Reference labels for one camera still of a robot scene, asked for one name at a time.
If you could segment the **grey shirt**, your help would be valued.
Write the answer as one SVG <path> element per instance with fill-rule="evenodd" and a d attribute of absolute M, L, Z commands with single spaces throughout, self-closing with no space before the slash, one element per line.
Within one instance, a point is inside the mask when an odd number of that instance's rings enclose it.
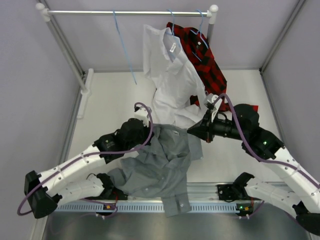
<path fill-rule="evenodd" d="M 167 217 L 191 211 L 187 171 L 203 158 L 201 140 L 169 124 L 155 124 L 150 145 L 136 157 L 120 160 L 121 167 L 108 172 L 113 185 L 132 197 L 161 198 Z"/>

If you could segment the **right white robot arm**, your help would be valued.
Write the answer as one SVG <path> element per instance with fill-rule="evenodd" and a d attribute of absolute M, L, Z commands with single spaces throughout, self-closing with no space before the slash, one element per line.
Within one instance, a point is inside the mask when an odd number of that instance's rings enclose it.
<path fill-rule="evenodd" d="M 215 136 L 242 141 L 242 149 L 265 164 L 285 184 L 285 191 L 243 172 L 233 183 L 219 185 L 220 200 L 255 200 L 289 214 L 307 232 L 320 234 L 320 184 L 290 154 L 284 143 L 259 124 L 259 114 L 248 104 L 234 107 L 232 119 L 220 119 L 211 104 L 203 119 L 187 132 L 210 143 Z"/>

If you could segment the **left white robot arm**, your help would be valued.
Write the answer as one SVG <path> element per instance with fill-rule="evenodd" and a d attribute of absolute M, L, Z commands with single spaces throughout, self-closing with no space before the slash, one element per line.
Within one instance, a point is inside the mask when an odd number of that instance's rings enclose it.
<path fill-rule="evenodd" d="M 148 145 L 153 135 L 153 122 L 130 118 L 115 132 L 102 135 L 88 148 L 66 162 L 37 173 L 25 175 L 24 194 L 30 213 L 36 219 L 53 213 L 58 206 L 74 200 L 97 197 L 106 200 L 113 195 L 113 187 L 105 173 L 92 180 L 74 183 L 95 168 L 132 153 Z"/>

